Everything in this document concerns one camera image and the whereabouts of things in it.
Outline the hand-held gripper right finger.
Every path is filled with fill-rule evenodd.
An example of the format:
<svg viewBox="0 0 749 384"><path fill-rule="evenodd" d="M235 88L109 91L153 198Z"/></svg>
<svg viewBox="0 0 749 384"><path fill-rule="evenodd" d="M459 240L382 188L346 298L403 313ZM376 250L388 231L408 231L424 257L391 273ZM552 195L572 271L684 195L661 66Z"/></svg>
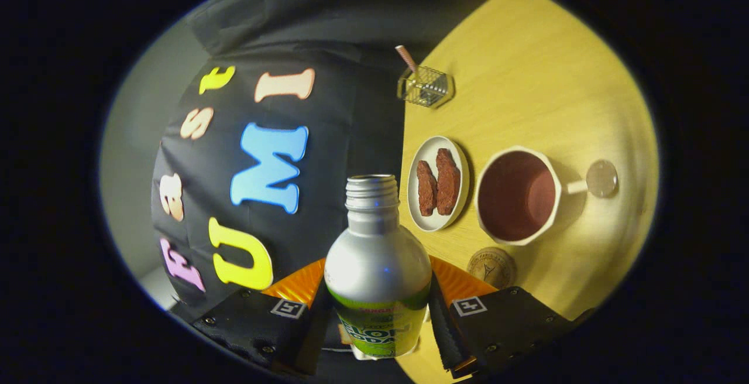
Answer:
<svg viewBox="0 0 749 384"><path fill-rule="evenodd" d="M442 366L457 379L487 377L559 341L591 317L561 314L519 286L498 290L436 256L429 310Z"/></svg>

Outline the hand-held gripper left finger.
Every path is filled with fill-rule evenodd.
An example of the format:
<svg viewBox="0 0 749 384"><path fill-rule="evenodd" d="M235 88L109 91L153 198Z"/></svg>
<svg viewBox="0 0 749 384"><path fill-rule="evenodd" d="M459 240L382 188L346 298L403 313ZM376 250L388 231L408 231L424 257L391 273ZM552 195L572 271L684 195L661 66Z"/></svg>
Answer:
<svg viewBox="0 0 749 384"><path fill-rule="evenodd" d="M267 290L238 290L192 326L273 373L315 375L329 318L324 267L322 258Z"/></svg>

